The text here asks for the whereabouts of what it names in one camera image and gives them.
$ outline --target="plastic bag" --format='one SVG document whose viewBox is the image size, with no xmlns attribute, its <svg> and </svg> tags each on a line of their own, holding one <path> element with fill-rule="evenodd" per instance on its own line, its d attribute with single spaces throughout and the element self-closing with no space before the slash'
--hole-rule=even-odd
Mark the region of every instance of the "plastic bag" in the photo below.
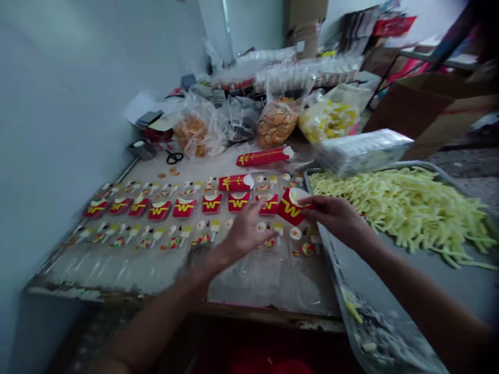
<svg viewBox="0 0 499 374">
<path fill-rule="evenodd" d="M 267 105 L 258 122 L 260 147 L 272 148 L 283 144 L 298 124 L 304 99 L 315 81 L 313 74 L 303 75 L 299 82 L 290 80 L 294 69 L 280 69 L 267 75 L 265 83 Z"/>
<path fill-rule="evenodd" d="M 300 117 L 300 130 L 312 144 L 350 135 L 365 109 L 371 91 L 340 84 Z"/>
<path fill-rule="evenodd" d="M 261 109 L 251 99 L 229 96 L 218 113 L 228 122 L 228 145 L 253 140 Z"/>
<path fill-rule="evenodd" d="M 188 157 L 217 156 L 227 146 L 227 136 L 218 123 L 215 107 L 192 92 L 186 94 L 173 130 Z"/>
</svg>

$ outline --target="metal tray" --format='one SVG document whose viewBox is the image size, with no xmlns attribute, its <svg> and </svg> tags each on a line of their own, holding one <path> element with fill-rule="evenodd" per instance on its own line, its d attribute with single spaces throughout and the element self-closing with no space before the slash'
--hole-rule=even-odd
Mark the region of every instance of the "metal tray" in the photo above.
<svg viewBox="0 0 499 374">
<path fill-rule="evenodd" d="M 419 166 L 432 172 L 438 172 L 437 180 L 454 187 L 465 196 L 468 194 L 443 170 L 437 166 L 422 162 L 409 161 L 398 162 L 393 168 L 403 168 L 409 166 Z M 305 182 L 309 191 L 312 191 L 310 175 L 323 172 L 322 169 L 309 169 L 305 173 Z M 496 219 L 491 212 L 487 211 L 485 224 L 493 236 L 497 238 Z M 446 369 L 439 363 L 436 355 L 432 352 L 426 339 L 415 326 L 412 319 L 388 290 L 376 273 L 365 263 L 353 250 L 345 246 L 336 237 L 331 235 L 327 229 L 319 225 L 325 251 L 328 253 L 327 259 L 333 271 L 331 276 L 340 310 L 344 319 L 346 331 L 354 355 L 366 372 L 446 372 Z M 380 233 L 382 241 L 388 248 L 404 256 L 407 261 L 430 276 L 442 289 L 456 299 L 462 306 L 484 323 L 491 324 L 496 317 L 495 301 L 499 300 L 499 289 L 497 287 L 497 272 L 464 266 L 460 270 L 450 268 L 436 253 L 427 251 L 417 251 L 411 255 L 405 248 L 395 246 L 393 238 L 385 233 Z M 481 255 L 473 249 L 471 245 L 466 245 L 467 252 L 472 254 L 476 261 L 493 263 L 497 262 L 497 253 L 490 256 Z M 407 346 L 412 349 L 423 347 L 429 349 L 430 354 L 423 359 L 426 367 L 418 367 L 414 362 L 387 362 L 380 363 L 371 354 L 366 354 L 361 345 L 366 343 L 366 336 L 361 333 L 362 325 L 357 323 L 352 315 L 347 311 L 342 290 L 350 295 L 358 297 L 362 305 L 372 307 L 381 316 L 382 320 L 393 328 Z"/>
</svg>

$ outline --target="cardboard box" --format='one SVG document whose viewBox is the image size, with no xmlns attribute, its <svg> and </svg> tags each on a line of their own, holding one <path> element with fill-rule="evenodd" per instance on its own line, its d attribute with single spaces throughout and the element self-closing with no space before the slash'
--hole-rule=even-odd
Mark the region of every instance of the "cardboard box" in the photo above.
<svg viewBox="0 0 499 374">
<path fill-rule="evenodd" d="M 421 74 L 395 81 L 363 132 L 389 128 L 414 139 L 402 159 L 424 159 L 493 110 L 497 90 L 448 74 Z"/>
<path fill-rule="evenodd" d="M 287 45 L 296 46 L 298 58 L 314 58 L 329 0 L 290 0 Z"/>
</svg>

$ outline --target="paper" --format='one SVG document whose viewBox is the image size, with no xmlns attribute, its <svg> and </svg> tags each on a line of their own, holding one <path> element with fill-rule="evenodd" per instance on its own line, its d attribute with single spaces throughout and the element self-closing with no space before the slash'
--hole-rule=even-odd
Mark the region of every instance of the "paper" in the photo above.
<svg viewBox="0 0 499 374">
<path fill-rule="evenodd" d="M 159 110 L 164 113 L 172 112 L 182 100 L 183 98 L 169 98 L 166 101 L 154 101 L 144 92 L 140 92 L 128 103 L 122 114 L 128 122 L 134 125 L 147 112 L 157 112 Z"/>
</svg>

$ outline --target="yellow w logo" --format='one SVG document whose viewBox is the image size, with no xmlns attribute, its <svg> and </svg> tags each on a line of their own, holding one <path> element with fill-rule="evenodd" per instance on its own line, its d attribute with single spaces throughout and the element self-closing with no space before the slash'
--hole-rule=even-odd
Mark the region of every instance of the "yellow w logo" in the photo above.
<svg viewBox="0 0 499 374">
<path fill-rule="evenodd" d="M 227 191 L 229 190 L 229 183 L 230 183 L 230 179 L 227 178 L 225 179 L 223 182 L 222 182 L 222 185 L 227 187 Z"/>
<path fill-rule="evenodd" d="M 294 206 L 290 206 L 289 202 L 287 202 L 285 199 L 282 199 L 282 202 L 286 205 L 284 207 L 284 212 L 285 213 L 290 213 L 291 217 L 295 218 L 297 215 L 300 214 L 301 210 L 296 210 Z"/>
<path fill-rule="evenodd" d="M 132 205 L 132 211 L 136 211 L 139 208 L 143 208 L 144 206 L 146 206 L 146 205 L 145 204 L 133 204 Z"/>
<path fill-rule="evenodd" d="M 175 205 L 175 208 L 178 208 L 180 211 L 187 211 L 189 208 L 194 208 L 194 205 L 184 205 L 184 204 L 179 204 Z"/>
<path fill-rule="evenodd" d="M 125 203 L 113 204 L 113 210 L 118 210 L 125 205 L 126 205 Z"/>
<path fill-rule="evenodd" d="M 272 208 L 272 204 L 277 204 L 277 202 L 267 202 L 265 204 L 264 210 Z"/>
<path fill-rule="evenodd" d="M 243 203 L 247 203 L 248 200 L 229 200 L 229 202 L 234 204 L 234 208 L 241 208 L 243 206 Z"/>
<path fill-rule="evenodd" d="M 102 210 L 102 207 L 88 207 L 88 212 L 94 214 L 97 210 Z"/>
<path fill-rule="evenodd" d="M 165 207 L 152 208 L 151 212 L 156 216 L 156 215 L 160 215 L 163 210 L 168 210 L 168 208 L 165 208 Z"/>
<path fill-rule="evenodd" d="M 204 202 L 203 205 L 206 205 L 208 209 L 213 209 L 217 204 L 220 204 L 220 202 Z"/>
</svg>

